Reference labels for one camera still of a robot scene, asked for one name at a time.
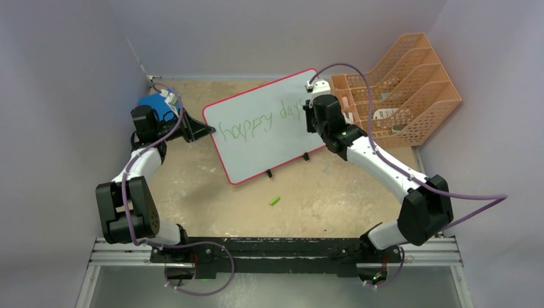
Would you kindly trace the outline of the pink framed whiteboard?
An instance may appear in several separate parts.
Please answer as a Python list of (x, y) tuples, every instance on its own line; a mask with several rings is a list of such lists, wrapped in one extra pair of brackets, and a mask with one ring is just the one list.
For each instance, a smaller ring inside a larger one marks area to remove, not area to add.
[(205, 106), (205, 123), (228, 181), (235, 185), (322, 148), (307, 132), (306, 81), (314, 68), (285, 76)]

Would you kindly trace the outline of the green marker cap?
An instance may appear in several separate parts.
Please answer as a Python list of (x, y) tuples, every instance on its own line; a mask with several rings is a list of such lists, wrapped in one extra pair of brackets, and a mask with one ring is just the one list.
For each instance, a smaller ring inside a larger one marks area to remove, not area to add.
[(281, 197), (280, 197), (280, 196), (274, 197), (274, 198), (269, 202), (269, 205), (270, 205), (270, 206), (274, 206), (274, 205), (276, 205), (280, 200), (281, 200)]

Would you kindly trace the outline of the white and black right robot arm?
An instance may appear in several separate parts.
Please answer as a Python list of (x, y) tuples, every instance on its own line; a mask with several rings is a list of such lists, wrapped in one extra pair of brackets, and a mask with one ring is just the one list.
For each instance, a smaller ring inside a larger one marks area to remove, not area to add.
[(448, 191), (446, 180), (414, 171), (372, 144), (364, 130), (346, 123), (335, 96), (308, 99), (303, 109), (309, 133), (317, 133), (329, 151), (373, 175), (401, 204), (397, 219), (361, 236), (360, 252), (366, 260), (377, 260), (398, 244), (421, 246), (453, 221), (450, 198), (442, 195)]

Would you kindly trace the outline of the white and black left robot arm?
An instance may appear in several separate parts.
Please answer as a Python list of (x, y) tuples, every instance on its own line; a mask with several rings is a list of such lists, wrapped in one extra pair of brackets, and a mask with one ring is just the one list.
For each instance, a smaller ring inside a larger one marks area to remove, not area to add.
[(132, 152), (124, 169), (110, 182), (96, 187), (103, 236), (109, 244), (150, 244), (166, 247), (175, 262), (191, 256), (187, 233), (179, 224), (160, 220), (148, 182), (166, 159), (167, 142), (183, 138), (194, 142), (215, 132), (186, 110), (179, 119), (160, 120), (149, 105), (131, 111), (135, 131)]

